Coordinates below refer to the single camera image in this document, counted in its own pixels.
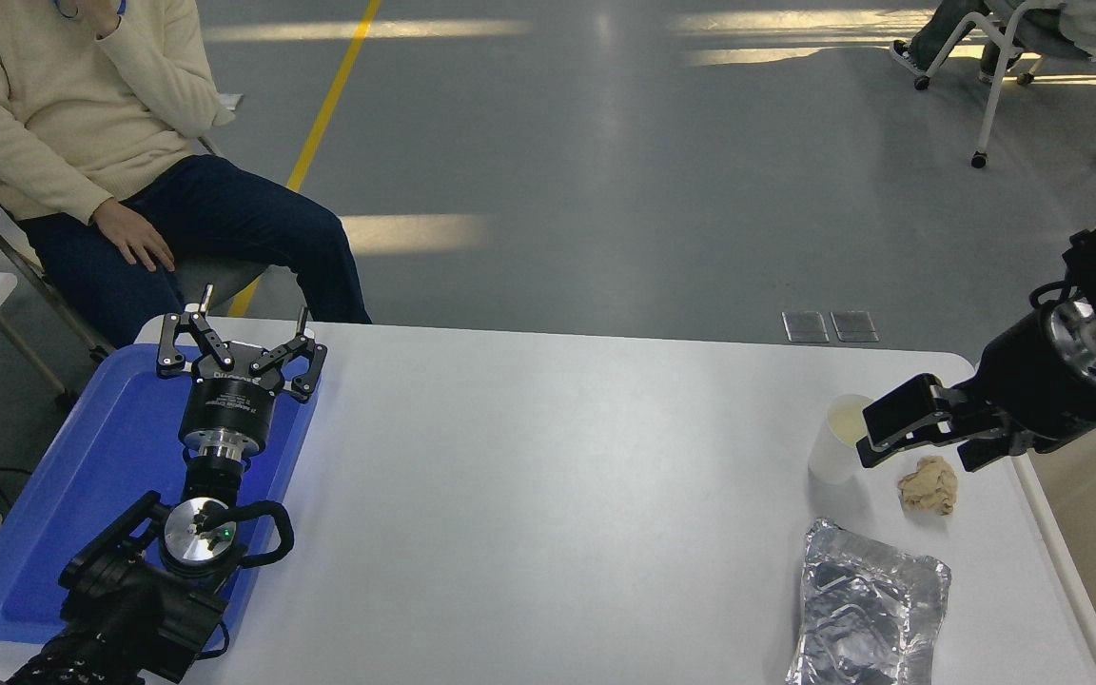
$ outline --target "hand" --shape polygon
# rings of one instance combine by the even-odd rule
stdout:
[[[78,16],[87,18],[100,38],[107,38],[121,25],[119,0],[75,0],[75,5],[79,9]]]
[[[130,264],[141,261],[147,271],[153,272],[155,261],[158,261],[163,264],[163,269],[174,272],[175,258],[171,254],[171,248],[167,247],[160,231],[155,230],[151,221],[145,220],[142,214],[109,198],[95,208],[91,219],[95,221],[100,233],[116,246],[121,255]]]

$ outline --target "cream sweater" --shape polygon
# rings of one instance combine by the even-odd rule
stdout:
[[[103,39],[52,1],[0,0],[0,204],[18,220],[89,222],[231,118],[194,0],[134,0]]]

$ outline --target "paper cup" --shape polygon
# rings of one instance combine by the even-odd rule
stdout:
[[[814,478],[838,484],[861,468],[856,454],[857,439],[865,437],[861,410],[874,400],[865,395],[841,395],[826,404],[825,416],[819,422],[819,434],[810,449],[808,466]]]

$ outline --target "chair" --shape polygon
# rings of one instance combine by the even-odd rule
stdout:
[[[987,138],[992,133],[992,122],[996,118],[996,104],[1000,103],[1001,87],[1005,81],[1005,72],[1008,70],[1008,62],[1013,58],[1021,56],[1021,53],[1036,53],[1039,60],[1026,73],[1018,75],[1019,85],[1029,85],[1035,81],[1035,75],[1047,64],[1048,58],[1058,60],[1087,61],[1091,58],[1088,53],[1077,47],[1071,39],[1065,38],[1058,31],[1050,30],[1042,25],[1037,25],[1032,19],[1027,18],[1027,13],[1035,10],[1057,10],[1061,12],[1070,10],[1070,5],[1077,5],[1077,0],[1026,0],[1014,8],[1008,0],[985,0],[993,16],[1005,21],[1005,26],[1001,27],[993,23],[990,18],[979,12],[971,12],[962,18],[954,33],[945,42],[945,47],[938,53],[927,71],[916,77],[916,90],[927,90],[931,79],[936,75],[945,58],[954,50],[954,47],[970,27],[978,26],[983,31],[992,43],[1000,47],[1000,57],[996,60],[995,76],[992,78],[992,91],[987,95],[987,107],[984,112],[984,122],[979,129],[979,140],[975,144],[975,153],[970,158],[970,165],[975,169],[983,169],[987,165]]]
[[[209,153],[221,156],[216,145],[208,138],[201,138],[199,142]],[[36,259],[36,253],[32,248],[27,247],[26,243],[12,241],[12,239],[9,239],[0,231],[0,253],[43,296],[44,300],[57,312],[57,316],[61,317],[62,321],[66,321],[70,330],[75,331],[75,334],[83,343],[83,346],[87,347],[88,354],[94,363],[99,364],[100,361],[103,361],[104,357],[107,357],[113,352],[113,346],[110,345],[107,340],[101,336],[100,333],[96,333],[87,321],[83,321],[83,318],[79,317],[75,312],[75,309],[70,308],[66,304],[66,300],[61,298],[57,289],[48,283],[47,277],[45,277],[45,271],[42,264],[39,264],[39,260]],[[180,290],[185,294],[186,298],[199,298],[206,285],[213,283],[214,292],[217,295],[216,299],[218,302],[226,304],[232,296],[242,292],[249,283],[256,281],[266,269],[269,269],[269,264],[225,259],[225,256],[191,256],[191,259],[180,262],[180,269],[176,270],[176,282],[180,285]],[[78,399],[78,393],[66,387],[65,383],[61,383],[57,374],[48,368],[44,359],[36,355],[36,352],[27,345],[25,339],[19,334],[1,313],[0,330],[3,331],[9,342],[16,347],[19,354],[25,356],[27,363],[33,365],[48,385],[53,386],[57,391],[55,403],[64,409],[72,408],[75,400]]]

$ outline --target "person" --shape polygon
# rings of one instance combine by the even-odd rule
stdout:
[[[1009,0],[1009,4],[1017,8],[1018,4],[1021,4],[1021,0]],[[933,65],[933,60],[941,52],[941,47],[945,47],[945,42],[949,38],[949,34],[954,33],[958,25],[962,23],[962,18],[971,12],[979,12],[986,16],[989,12],[987,4],[984,3],[984,0],[941,0],[938,9],[936,9],[936,12],[933,12],[933,16],[927,21],[926,25],[921,31],[917,31],[916,35],[912,36],[912,39],[895,39],[890,45],[890,56],[914,76],[925,73],[929,69],[929,66]],[[1052,11],[1035,10],[1027,16],[1031,21],[1040,22],[1041,25],[1048,27],[1057,26],[1057,14]],[[967,26],[962,31],[962,36],[970,33],[971,27],[974,26]],[[996,47],[996,44],[989,39],[982,55],[979,57],[980,82],[992,82],[992,75],[996,72],[996,60],[998,58],[1000,47]],[[1012,67],[1017,60],[1018,57],[1011,58],[1008,67]]]
[[[1016,9],[1021,4],[1021,0],[1008,0],[1008,3]],[[895,39],[890,45],[891,58],[914,76],[925,73],[941,52],[941,47],[945,47],[949,34],[954,33],[962,23],[962,18],[971,12],[986,16],[987,4],[984,0],[941,0],[926,25],[913,35],[912,39]],[[1060,33],[1088,58],[1096,60],[1096,0],[1078,0],[1075,10],[1031,10],[1027,12],[1026,19],[1042,30]],[[971,26],[967,26],[962,36],[970,33],[970,28]],[[1006,69],[1016,64],[1019,57],[1009,58]],[[995,43],[987,42],[983,55],[979,58],[980,82],[992,82],[998,58],[1000,47]]]
[[[195,0],[0,0],[0,205],[113,345],[199,296],[191,255],[286,265],[317,321],[370,323],[333,213],[192,150],[231,118]]]

